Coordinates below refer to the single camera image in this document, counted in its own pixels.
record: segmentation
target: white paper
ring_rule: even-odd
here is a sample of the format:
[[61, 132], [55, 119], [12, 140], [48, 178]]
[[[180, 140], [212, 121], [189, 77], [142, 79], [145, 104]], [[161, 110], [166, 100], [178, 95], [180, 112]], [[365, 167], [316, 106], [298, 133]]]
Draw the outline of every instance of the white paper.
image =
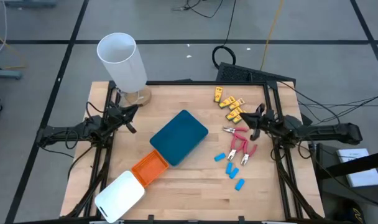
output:
[[[369, 152], [367, 149], [340, 149], [337, 150], [337, 154], [342, 163], [354, 160], [355, 158], [358, 159], [360, 157], [368, 156]], [[346, 177], [348, 178], [351, 187], [378, 185], [378, 172], [376, 169], [348, 174]]]

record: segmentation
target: pliers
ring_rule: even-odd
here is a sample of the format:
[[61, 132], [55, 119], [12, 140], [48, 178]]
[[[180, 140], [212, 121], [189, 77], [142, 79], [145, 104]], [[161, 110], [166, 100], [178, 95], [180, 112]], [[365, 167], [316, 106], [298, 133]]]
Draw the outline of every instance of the pliers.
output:
[[[229, 153], [228, 160], [231, 161], [235, 155], [236, 152], [239, 152], [241, 149], [244, 149], [244, 146], [247, 146], [247, 139], [244, 136], [241, 136], [240, 134], [236, 133], [236, 131], [243, 131], [248, 132], [248, 128], [225, 128], [223, 127], [224, 131], [227, 131], [229, 133], [233, 134], [233, 139], [231, 143], [231, 152]], [[235, 149], [234, 143], [237, 139], [242, 140], [242, 144], [239, 146], [238, 149]]]
[[[242, 140], [242, 143], [241, 143], [241, 145], [238, 148], [235, 148], [234, 147], [234, 143], [236, 142], [237, 139]], [[247, 144], [248, 144], [248, 141], [243, 136], [238, 135], [238, 134], [234, 135], [232, 143], [231, 143], [231, 152], [228, 155], [228, 160], [231, 161], [233, 159], [234, 155], [237, 152], [240, 152], [240, 150], [243, 149], [243, 151], [244, 151], [244, 149], [247, 147]]]
[[242, 166], [246, 165], [246, 163], [247, 163], [247, 161], [249, 160], [249, 158], [253, 155], [253, 153], [256, 152], [256, 150], [257, 150], [257, 146], [258, 146], [258, 145], [255, 144], [255, 145], [252, 147], [251, 152], [247, 153], [247, 144], [245, 145], [245, 147], [244, 147], [244, 149], [243, 149], [243, 151], [244, 151], [244, 156], [243, 156], [243, 159], [241, 160], [241, 165], [242, 165]]
[[222, 130], [234, 134], [236, 131], [248, 132], [249, 129], [248, 128], [244, 128], [244, 127], [243, 128], [225, 128], [225, 127], [223, 127]]

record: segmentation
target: white container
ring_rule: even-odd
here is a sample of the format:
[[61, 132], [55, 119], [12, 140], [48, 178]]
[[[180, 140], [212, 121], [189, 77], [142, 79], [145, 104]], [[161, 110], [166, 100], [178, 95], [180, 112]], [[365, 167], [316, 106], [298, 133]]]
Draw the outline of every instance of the white container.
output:
[[103, 37], [96, 53], [121, 91], [135, 93], [145, 87], [145, 67], [130, 35], [113, 33]]
[[131, 171], [124, 171], [95, 197], [95, 205], [108, 223], [114, 223], [145, 194], [145, 188]]

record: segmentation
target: orange container lid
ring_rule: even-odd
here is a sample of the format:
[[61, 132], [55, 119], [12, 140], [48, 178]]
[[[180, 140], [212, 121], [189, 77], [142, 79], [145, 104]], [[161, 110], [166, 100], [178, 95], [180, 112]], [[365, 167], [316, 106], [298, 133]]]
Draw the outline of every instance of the orange container lid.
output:
[[154, 149], [146, 155], [141, 161], [131, 168], [132, 173], [142, 186], [148, 186], [160, 174], [168, 168], [167, 161]]

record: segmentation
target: yellow block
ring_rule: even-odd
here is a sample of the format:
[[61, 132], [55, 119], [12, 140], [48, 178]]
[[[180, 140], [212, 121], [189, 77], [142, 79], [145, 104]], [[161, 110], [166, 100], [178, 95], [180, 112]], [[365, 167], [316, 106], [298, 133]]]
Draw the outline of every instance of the yellow block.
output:
[[222, 87], [215, 87], [215, 95], [214, 95], [214, 102], [219, 103], [221, 101], [221, 96], [222, 96]]
[[226, 100], [222, 101], [222, 103], [219, 104], [220, 108], [225, 108], [229, 106], [231, 103], [235, 102], [234, 97], [230, 96]]
[[240, 122], [242, 120], [241, 116], [240, 115], [237, 115], [235, 118], [233, 118], [233, 123], [237, 124], [238, 122]]
[[226, 119], [232, 120], [235, 117], [237, 117], [240, 113], [243, 113], [243, 110], [240, 109], [240, 108], [236, 108], [236, 109], [232, 110], [228, 115], [226, 115]]
[[240, 99], [236, 100], [235, 102], [233, 102], [231, 105], [229, 105], [229, 109], [233, 110], [233, 109], [237, 108], [238, 106], [243, 105], [244, 103], [246, 103], [246, 102], [244, 102], [244, 100], [242, 98], [240, 98]]

